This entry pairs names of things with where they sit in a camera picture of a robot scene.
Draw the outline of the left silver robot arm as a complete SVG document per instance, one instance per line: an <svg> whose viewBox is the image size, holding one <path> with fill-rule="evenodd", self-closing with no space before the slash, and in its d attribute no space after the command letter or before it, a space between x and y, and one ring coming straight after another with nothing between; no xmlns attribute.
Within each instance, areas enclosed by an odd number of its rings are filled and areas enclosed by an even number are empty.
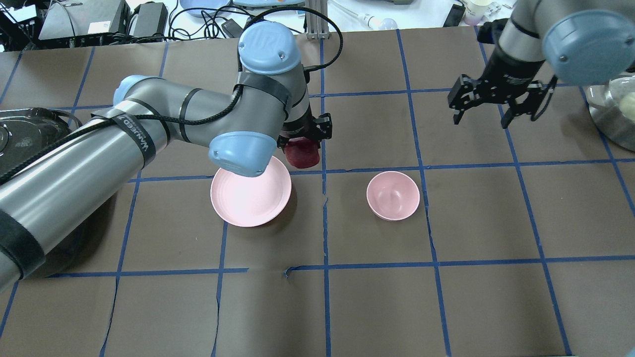
<svg viewBox="0 0 635 357"><path fill-rule="evenodd" d="M232 95L161 77L130 75L113 106L1 176L1 289L38 269L55 248L173 140L208 147L209 160L261 176L292 138L331 138L312 116L308 82L327 63L304 66L295 37L277 22L249 23L237 44Z"/></svg>

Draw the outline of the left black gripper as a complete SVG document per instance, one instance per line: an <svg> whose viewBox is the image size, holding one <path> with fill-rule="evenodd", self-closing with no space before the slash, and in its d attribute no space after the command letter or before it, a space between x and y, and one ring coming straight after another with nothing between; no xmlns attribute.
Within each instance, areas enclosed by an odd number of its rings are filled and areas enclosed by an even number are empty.
<svg viewBox="0 0 635 357"><path fill-rule="evenodd" d="M284 148L291 139L307 138L315 142L332 138L333 123L331 113L323 113L315 117L312 112L305 112L295 120L283 123L277 138L277 147Z"/></svg>

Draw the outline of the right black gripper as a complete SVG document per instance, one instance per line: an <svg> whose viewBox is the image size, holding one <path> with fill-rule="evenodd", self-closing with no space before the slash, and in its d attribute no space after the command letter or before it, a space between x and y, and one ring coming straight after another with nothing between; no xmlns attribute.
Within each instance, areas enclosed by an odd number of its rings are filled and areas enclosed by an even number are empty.
<svg viewBox="0 0 635 357"><path fill-rule="evenodd" d="M447 105L453 110L453 124L458 125L465 111L481 104L505 104L509 108L501 118L501 126L507 129L520 115L529 115L531 122L538 120L547 110L558 77L551 77L544 84L534 77L545 63L515 59L503 50L494 50L479 79L462 74L456 80L449 95ZM522 103L516 99L527 94Z"/></svg>

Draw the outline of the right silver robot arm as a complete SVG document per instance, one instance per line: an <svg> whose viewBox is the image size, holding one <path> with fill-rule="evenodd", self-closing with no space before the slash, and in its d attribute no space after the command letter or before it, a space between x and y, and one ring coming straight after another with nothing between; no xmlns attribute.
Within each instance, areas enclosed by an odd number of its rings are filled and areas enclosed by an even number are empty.
<svg viewBox="0 0 635 357"><path fill-rule="evenodd" d="M519 0L510 18L479 28L478 42L494 50L479 78L453 85L453 122L481 104L508 106L502 128L521 115L536 121L559 81L602 84L632 67L634 36L632 0Z"/></svg>

